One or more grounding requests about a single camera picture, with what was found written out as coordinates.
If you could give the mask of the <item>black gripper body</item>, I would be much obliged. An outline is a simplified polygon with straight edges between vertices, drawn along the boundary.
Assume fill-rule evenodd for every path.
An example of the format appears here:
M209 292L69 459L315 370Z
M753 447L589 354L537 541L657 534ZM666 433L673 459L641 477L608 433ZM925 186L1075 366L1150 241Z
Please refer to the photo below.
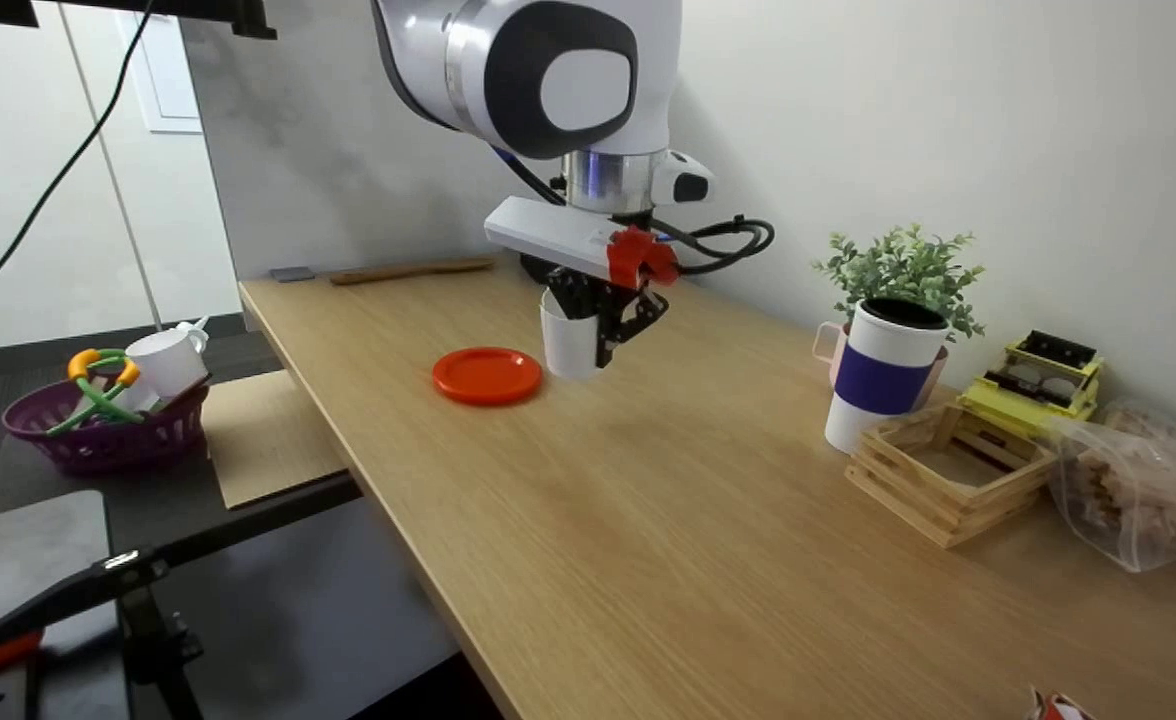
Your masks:
M525 212L519 258L571 322L678 282L678 254L649 228L554 203Z

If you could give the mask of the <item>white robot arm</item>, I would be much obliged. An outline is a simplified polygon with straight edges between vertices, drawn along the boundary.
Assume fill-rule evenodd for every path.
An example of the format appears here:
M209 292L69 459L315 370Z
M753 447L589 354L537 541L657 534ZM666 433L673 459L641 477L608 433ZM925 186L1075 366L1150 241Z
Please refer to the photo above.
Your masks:
M518 175L558 160L563 192L508 195L485 237L549 267L544 370L595 376L670 312L662 203L710 195L673 149L686 0L373 0L386 74L426 121L485 140Z

